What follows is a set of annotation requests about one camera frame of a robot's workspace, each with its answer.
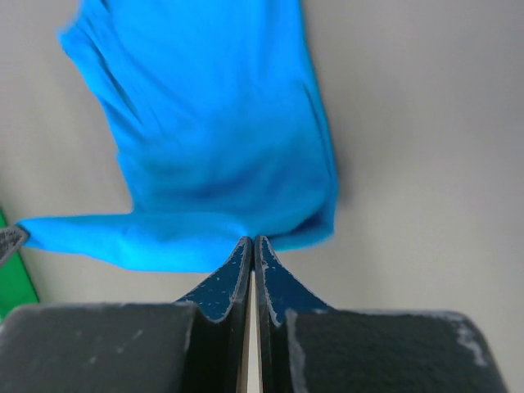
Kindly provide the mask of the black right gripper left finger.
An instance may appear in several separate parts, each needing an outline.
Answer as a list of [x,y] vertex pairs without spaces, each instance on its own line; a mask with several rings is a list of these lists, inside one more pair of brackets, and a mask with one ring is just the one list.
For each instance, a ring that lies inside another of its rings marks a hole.
[[243,392],[252,241],[167,303],[27,305],[1,326],[4,392]]

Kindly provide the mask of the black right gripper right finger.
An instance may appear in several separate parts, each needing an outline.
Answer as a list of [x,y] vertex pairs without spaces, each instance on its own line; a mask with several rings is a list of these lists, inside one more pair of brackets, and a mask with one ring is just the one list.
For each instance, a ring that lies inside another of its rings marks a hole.
[[264,392],[504,392],[485,338],[450,311],[340,310],[255,240]]

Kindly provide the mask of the blue t shirt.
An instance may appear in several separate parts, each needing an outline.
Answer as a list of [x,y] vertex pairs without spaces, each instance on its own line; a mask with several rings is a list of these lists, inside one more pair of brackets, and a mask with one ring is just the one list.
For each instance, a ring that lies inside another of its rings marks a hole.
[[337,171],[298,1],[85,1],[61,46],[105,111],[132,208],[23,219],[30,248],[208,273],[241,237],[331,236]]

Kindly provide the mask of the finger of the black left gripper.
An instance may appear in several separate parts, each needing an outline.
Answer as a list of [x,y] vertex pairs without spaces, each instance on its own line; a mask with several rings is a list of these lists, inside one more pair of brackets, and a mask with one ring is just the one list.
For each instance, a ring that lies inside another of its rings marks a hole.
[[29,234],[20,226],[1,229],[0,264],[5,264],[28,240]]

